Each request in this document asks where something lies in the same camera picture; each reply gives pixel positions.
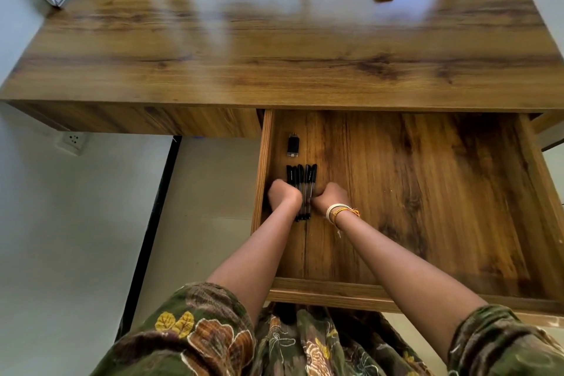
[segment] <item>green patterned fabric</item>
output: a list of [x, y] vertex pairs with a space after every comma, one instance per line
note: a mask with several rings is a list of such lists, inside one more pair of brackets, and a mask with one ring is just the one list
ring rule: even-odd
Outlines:
[[[510, 309], [486, 306], [458, 328], [449, 375], [564, 375], [562, 348]], [[182, 287], [119, 340], [93, 376], [417, 376], [431, 372], [379, 312], [272, 303], [255, 330], [222, 287]]]

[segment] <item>floor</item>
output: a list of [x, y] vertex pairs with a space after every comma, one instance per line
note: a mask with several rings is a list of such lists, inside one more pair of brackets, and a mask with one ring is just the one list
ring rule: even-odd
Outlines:
[[[259, 145], [243, 138], [183, 139], [133, 327], [183, 284], [205, 280], [249, 236]], [[564, 146], [545, 157], [564, 197]], [[386, 317], [436, 375], [447, 374], [404, 315]], [[564, 330], [548, 330], [564, 344]]]

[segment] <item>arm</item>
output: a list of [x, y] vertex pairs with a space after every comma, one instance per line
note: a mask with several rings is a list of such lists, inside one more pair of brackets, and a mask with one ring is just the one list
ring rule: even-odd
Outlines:
[[[349, 204], [347, 192], [329, 183], [312, 203], [320, 213], [336, 203]], [[380, 280], [399, 309], [444, 362], [458, 325], [487, 303], [460, 282], [395, 243], [350, 211], [336, 224], [346, 232], [356, 252]]]
[[207, 280], [235, 294], [253, 323], [272, 287], [302, 194], [283, 180], [275, 180], [268, 200], [272, 214]]

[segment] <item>open drawer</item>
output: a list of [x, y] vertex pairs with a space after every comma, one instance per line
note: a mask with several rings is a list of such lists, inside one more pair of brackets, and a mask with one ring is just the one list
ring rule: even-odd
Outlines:
[[[300, 155], [286, 156], [288, 136]], [[564, 212], [524, 114], [266, 110], [252, 230], [286, 165], [318, 164], [372, 226], [518, 312], [564, 314]], [[396, 310], [324, 217], [294, 223], [270, 299]]]

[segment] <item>sleeve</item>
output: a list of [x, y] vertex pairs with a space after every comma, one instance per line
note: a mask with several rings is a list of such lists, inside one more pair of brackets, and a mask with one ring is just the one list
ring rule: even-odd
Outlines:
[[253, 325], [235, 295], [188, 284], [121, 338], [92, 373], [240, 375], [253, 358]]
[[455, 332], [449, 374], [564, 374], [564, 350], [544, 330], [522, 323], [511, 309], [476, 309]]

